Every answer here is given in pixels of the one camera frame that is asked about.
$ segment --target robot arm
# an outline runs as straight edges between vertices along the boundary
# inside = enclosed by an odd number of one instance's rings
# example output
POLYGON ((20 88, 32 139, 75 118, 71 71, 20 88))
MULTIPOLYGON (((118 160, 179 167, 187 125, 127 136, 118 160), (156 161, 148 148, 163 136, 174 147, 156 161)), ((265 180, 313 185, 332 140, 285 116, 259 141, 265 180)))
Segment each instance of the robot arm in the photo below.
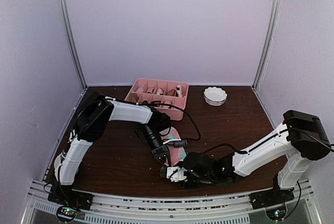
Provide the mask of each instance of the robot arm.
POLYGON ((92 195, 72 191, 71 186, 87 150, 102 137, 108 121, 116 120, 140 123, 155 160, 164 163, 167 159, 171 164, 169 149, 159 134, 171 127, 168 115, 149 105, 119 102, 95 92, 75 115, 76 123, 70 134, 69 149, 55 159, 50 201, 68 202, 70 206, 78 204, 81 209, 89 209, 92 195))
MULTIPOLYGON (((75 199, 70 205, 78 204, 82 209, 89 209, 92 196, 72 191, 71 185, 85 153, 103 135, 108 121, 113 120, 140 123, 155 160, 165 163, 167 159, 171 164, 169 149, 159 134, 171 127, 170 118, 166 114, 158 112, 153 106, 119 102, 94 93, 77 113, 69 150, 55 160, 50 201, 61 203, 70 195, 71 199, 75 199)), ((292 200, 297 180, 311 161, 329 154, 328 147, 329 141, 318 117, 288 111, 284 114, 284 122, 274 131, 243 150, 220 160, 204 153, 190 152, 182 165, 163 167, 165 171, 161 174, 172 182, 180 182, 184 188, 194 187, 198 183, 230 186, 259 167, 290 154, 288 163, 274 177, 273 188, 250 196, 256 202, 253 208, 260 208, 292 200)))
POLYGON ((167 170, 171 181, 184 187, 196 183, 233 185, 259 167, 289 155, 284 168, 273 178, 273 188, 250 195, 254 209, 294 199, 293 189, 310 163, 329 154, 330 143, 318 117, 298 111, 284 114, 284 122, 251 146, 220 160, 203 153, 189 153, 176 173, 167 170))

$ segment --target metal frame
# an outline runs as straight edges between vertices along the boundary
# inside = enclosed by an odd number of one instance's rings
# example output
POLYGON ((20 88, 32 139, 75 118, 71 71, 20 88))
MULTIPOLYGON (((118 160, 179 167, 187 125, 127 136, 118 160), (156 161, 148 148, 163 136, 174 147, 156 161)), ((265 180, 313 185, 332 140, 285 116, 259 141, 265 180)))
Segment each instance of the metal frame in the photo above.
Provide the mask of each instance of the metal frame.
POLYGON ((74 66, 75 66, 75 69, 76 69, 77 74, 79 76, 82 88, 86 89, 87 88, 87 83, 85 81, 85 77, 84 77, 84 74, 82 72, 81 64, 80 64, 80 61, 79 61, 79 58, 78 58, 77 49, 75 47, 73 33, 72 33, 71 25, 70 25, 70 22, 69 22, 69 15, 68 15, 68 10, 67 10, 66 0, 59 0, 59 1, 60 1, 62 12, 63 12, 63 19, 64 19, 64 24, 65 24, 67 41, 68 41, 69 48, 70 48, 70 51, 71 51, 71 55, 72 55, 72 58, 73 58, 74 66))
MULTIPOLYGON (((54 214, 58 204, 48 202, 44 182, 33 181, 28 193, 28 203, 21 224, 29 224, 34 209, 54 214)), ((317 211, 317 201, 308 180, 301 181, 302 199, 305 199, 313 224, 321 224, 317 211)), ((182 198, 144 198, 108 194, 94 195, 90 211, 83 210, 76 220, 84 223, 249 223, 249 214, 264 209, 253 210, 249 194, 235 194, 182 197, 182 198)), ((294 190, 295 200, 299 188, 294 190)))
POLYGON ((281 5, 281 0, 272 0, 271 14, 270 14, 270 20, 269 20, 266 40, 265 40, 265 44, 262 50, 261 59, 260 59, 260 63, 257 69, 255 80, 252 86, 255 90, 257 90, 258 88, 263 71, 265 70, 265 64, 269 56, 271 40, 272 40, 273 33, 274 33, 274 30, 275 30, 275 27, 278 21, 280 5, 281 5))

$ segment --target enclosure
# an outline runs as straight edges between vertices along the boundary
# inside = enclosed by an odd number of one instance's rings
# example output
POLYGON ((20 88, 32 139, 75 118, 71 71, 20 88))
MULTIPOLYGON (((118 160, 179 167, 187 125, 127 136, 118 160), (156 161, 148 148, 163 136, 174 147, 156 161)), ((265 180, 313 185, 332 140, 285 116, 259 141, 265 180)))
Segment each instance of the enclosure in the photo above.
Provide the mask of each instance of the enclosure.
MULTIPOLYGON (((2 223, 58 223, 44 185, 77 108, 95 90, 124 100, 138 78, 189 84, 185 110, 202 137, 187 151, 222 142, 246 148, 288 110, 318 116, 329 142, 334 136, 334 0, 0 4, 2 223), (203 99, 212 86, 228 94, 220 107, 203 99)), ((182 136, 196 133, 185 115, 172 125, 182 136)), ((110 122, 85 155, 73 187, 92 192, 94 202, 74 223, 271 223, 264 208, 253 209, 249 194, 271 188, 290 157, 231 187, 184 190, 159 178, 160 166, 135 129, 110 122)), ((230 152, 220 148, 210 156, 230 152)), ((312 162, 302 190, 296 185, 287 203, 288 212, 298 205, 285 223, 332 223, 332 161, 330 153, 312 162)))

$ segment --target pink cloth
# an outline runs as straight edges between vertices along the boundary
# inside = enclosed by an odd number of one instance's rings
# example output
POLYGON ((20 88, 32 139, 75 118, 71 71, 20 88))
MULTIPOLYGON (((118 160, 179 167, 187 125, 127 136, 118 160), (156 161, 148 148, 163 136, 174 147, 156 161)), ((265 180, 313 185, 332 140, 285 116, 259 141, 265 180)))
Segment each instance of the pink cloth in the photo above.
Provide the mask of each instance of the pink cloth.
MULTIPOLYGON (((160 134, 162 134, 162 135, 164 135, 166 133, 168 133, 168 129, 160 132, 160 134)), ((180 138, 180 135, 178 134, 177 130, 173 127, 171 128, 170 134, 174 134, 177 139, 180 138)), ((167 147, 168 147, 169 152, 171 154, 172 166, 175 166, 180 161, 181 152, 184 150, 184 148, 183 147, 176 147, 175 148, 173 146, 167 146, 167 147)))

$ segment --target pink container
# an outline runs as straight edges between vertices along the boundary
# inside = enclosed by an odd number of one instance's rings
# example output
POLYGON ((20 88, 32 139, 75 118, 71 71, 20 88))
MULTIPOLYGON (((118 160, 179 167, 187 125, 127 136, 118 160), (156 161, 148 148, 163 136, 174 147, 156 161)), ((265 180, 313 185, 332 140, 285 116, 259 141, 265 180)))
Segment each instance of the pink container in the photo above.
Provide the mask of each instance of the pink container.
MULTIPOLYGON (((186 108, 189 85, 183 82, 174 82, 156 79, 137 79, 127 94, 125 100, 131 102, 161 101, 161 103, 171 104, 181 109, 186 108), (177 89, 181 87, 182 97, 179 97, 177 89)), ((172 121, 180 121, 183 112, 168 106, 156 107, 162 113, 166 113, 172 121)))

